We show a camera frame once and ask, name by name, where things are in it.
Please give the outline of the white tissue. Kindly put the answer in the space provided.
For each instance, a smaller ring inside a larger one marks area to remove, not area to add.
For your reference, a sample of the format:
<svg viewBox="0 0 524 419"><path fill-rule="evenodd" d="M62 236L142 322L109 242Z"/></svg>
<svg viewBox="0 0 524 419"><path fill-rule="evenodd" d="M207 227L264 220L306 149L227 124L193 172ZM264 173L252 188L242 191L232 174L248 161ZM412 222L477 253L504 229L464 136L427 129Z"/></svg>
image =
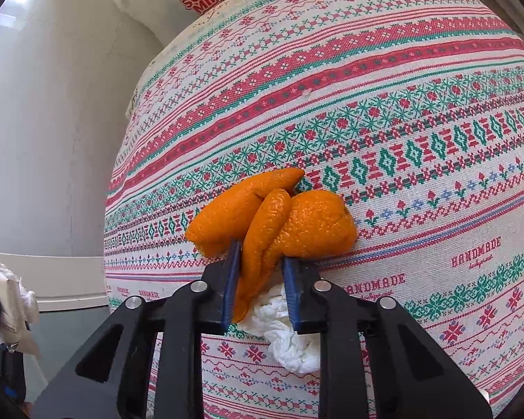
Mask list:
<svg viewBox="0 0 524 419"><path fill-rule="evenodd" d="M293 329L284 284L276 284L260 295L238 328L266 339L271 356L289 372L306 375L321 368L320 335L300 335Z"/></svg>

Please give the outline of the cloth pile at left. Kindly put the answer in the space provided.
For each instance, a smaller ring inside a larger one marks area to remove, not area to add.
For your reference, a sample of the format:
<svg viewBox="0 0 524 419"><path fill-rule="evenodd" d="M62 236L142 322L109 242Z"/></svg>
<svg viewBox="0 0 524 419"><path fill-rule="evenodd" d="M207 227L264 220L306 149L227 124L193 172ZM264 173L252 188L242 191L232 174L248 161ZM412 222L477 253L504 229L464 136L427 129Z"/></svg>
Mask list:
<svg viewBox="0 0 524 419"><path fill-rule="evenodd" d="M40 349L29 328L39 322L36 294L27 291L21 279L0 262L0 337L14 351L40 357Z"/></svg>

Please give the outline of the orange peel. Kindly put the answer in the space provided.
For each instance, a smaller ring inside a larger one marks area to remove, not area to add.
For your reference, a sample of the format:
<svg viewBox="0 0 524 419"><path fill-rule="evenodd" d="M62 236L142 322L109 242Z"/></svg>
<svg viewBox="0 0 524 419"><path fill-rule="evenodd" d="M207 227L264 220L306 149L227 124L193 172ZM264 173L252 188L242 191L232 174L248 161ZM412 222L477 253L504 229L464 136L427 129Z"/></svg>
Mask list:
<svg viewBox="0 0 524 419"><path fill-rule="evenodd" d="M245 319L284 257L317 259L349 252L357 240L353 217L337 194L295 194L301 168L263 172L233 185L195 216L185 237L206 257L242 243L233 321Z"/></svg>

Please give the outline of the patterned red green tablecloth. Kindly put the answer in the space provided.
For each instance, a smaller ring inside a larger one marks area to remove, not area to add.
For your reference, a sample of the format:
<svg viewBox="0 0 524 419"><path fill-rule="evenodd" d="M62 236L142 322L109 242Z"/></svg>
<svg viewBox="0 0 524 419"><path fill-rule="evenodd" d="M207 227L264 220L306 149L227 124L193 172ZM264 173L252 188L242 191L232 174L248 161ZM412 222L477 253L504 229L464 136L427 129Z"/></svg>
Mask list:
<svg viewBox="0 0 524 419"><path fill-rule="evenodd" d="M145 69L106 205L111 308L206 265L213 197L297 167L358 240L324 261L389 295L502 413L524 385L524 40L480 0L227 0Z"/></svg>

